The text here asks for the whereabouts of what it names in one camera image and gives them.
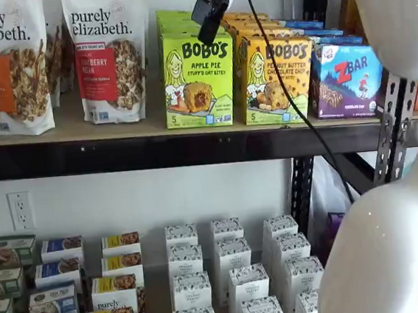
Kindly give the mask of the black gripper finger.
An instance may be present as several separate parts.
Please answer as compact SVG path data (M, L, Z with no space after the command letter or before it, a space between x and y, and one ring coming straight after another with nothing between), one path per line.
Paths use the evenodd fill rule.
M203 44L211 45L220 28L223 13L197 16L195 21L200 25L198 40Z

